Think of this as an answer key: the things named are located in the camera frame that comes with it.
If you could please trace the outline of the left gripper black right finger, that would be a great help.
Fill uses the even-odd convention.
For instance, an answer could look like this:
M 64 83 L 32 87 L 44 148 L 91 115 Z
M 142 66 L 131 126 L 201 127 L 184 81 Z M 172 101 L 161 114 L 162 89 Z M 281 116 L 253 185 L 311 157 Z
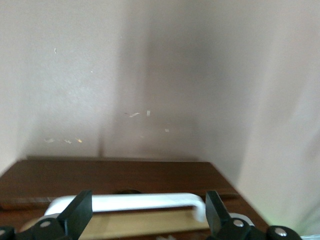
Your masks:
M 219 194 L 208 191 L 205 197 L 205 215 L 210 229 L 209 240 L 299 240 L 294 230 L 272 225 L 265 232 L 257 229 L 245 217 L 231 215 Z

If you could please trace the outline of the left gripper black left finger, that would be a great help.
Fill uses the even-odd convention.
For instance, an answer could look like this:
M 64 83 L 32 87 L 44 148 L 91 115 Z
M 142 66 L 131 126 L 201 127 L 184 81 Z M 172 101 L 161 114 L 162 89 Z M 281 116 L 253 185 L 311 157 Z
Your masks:
M 93 216 L 92 191 L 81 191 L 56 217 L 45 217 L 22 232 L 0 227 L 2 240 L 78 240 Z

